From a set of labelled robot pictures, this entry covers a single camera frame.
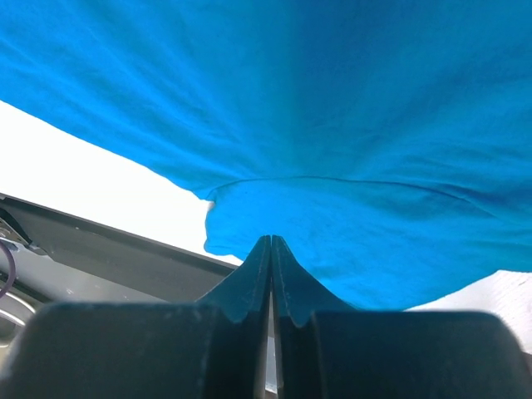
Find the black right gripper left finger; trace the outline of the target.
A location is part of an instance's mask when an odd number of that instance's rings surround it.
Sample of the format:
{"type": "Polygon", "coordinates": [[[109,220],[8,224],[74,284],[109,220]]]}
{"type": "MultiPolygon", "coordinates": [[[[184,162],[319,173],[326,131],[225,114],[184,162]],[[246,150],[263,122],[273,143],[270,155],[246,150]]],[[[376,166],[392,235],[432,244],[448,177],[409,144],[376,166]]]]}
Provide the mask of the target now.
{"type": "Polygon", "coordinates": [[[16,339],[4,398],[262,398],[271,239],[192,303],[55,303],[16,339]]]}

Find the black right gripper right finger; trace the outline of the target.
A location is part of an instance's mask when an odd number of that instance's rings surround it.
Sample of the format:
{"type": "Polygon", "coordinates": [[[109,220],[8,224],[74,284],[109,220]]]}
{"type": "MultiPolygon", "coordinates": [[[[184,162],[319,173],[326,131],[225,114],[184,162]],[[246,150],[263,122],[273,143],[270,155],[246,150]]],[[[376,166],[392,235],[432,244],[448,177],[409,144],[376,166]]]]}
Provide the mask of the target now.
{"type": "Polygon", "coordinates": [[[515,335],[482,312],[357,310],[272,239],[282,398],[528,398],[515,335]]]}

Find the blue t-shirt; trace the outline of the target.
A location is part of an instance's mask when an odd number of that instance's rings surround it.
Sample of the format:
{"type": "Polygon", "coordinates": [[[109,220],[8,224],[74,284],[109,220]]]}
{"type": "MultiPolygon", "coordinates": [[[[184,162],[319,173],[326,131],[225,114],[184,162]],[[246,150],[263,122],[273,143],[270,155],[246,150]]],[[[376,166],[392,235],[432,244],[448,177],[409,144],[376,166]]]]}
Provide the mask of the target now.
{"type": "Polygon", "coordinates": [[[1,98],[356,308],[531,269],[528,1],[4,1],[1,98]]]}

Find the black robot base mount plate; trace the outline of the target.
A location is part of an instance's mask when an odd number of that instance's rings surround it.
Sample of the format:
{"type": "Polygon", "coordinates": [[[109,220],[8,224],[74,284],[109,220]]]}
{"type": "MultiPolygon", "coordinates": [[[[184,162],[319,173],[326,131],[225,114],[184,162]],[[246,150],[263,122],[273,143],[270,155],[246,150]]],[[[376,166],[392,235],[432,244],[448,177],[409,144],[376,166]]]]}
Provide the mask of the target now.
{"type": "Polygon", "coordinates": [[[1,213],[35,255],[165,301],[195,300],[236,269],[18,199],[2,199],[1,213]]]}

